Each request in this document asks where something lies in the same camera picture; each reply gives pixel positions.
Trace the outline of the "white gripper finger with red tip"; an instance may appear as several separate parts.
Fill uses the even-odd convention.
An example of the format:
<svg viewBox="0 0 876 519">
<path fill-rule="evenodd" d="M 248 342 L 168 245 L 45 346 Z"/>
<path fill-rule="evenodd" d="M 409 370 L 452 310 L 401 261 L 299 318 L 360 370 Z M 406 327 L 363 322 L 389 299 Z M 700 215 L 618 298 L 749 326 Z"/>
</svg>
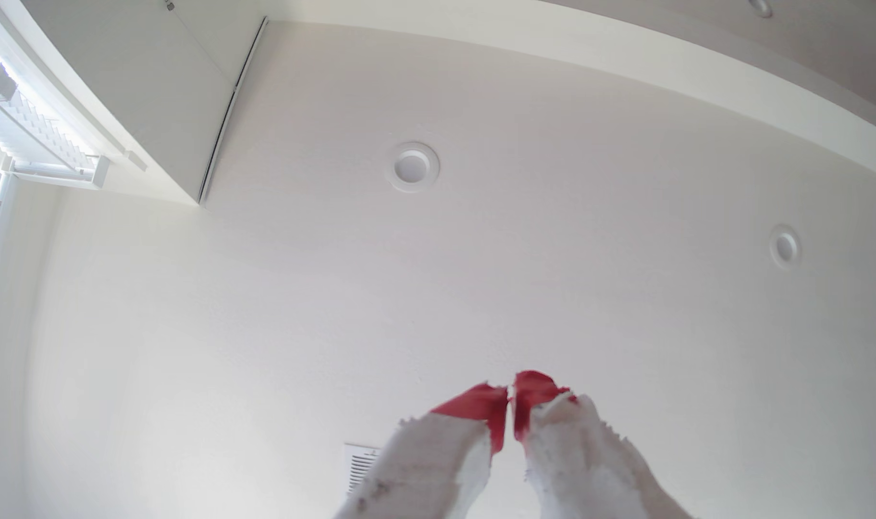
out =
<svg viewBox="0 0 876 519">
<path fill-rule="evenodd" d="M 542 518 L 691 518 L 587 395 L 539 371 L 513 384 L 514 437 Z"/>
<path fill-rule="evenodd" d="M 465 518 L 503 448 L 506 386 L 478 384 L 403 421 L 336 518 Z"/>
</svg>

